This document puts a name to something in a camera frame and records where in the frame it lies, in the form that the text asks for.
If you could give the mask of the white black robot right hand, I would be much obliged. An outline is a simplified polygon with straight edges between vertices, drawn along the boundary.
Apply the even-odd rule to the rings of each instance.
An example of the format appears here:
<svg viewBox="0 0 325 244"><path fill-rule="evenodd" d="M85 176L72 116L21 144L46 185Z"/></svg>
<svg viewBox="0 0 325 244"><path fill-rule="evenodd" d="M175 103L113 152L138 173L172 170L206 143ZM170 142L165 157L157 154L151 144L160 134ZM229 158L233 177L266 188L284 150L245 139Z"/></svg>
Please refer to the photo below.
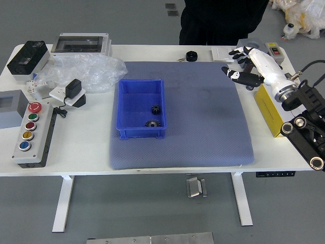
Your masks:
<svg viewBox="0 0 325 244"><path fill-rule="evenodd" d="M244 56L250 59L260 75L238 72L222 67L221 70L232 81L250 87L258 87L262 83L271 87L271 94L278 102L283 102L291 96L298 87L288 80L275 60L268 54L252 47L239 47L229 53L234 59Z"/></svg>

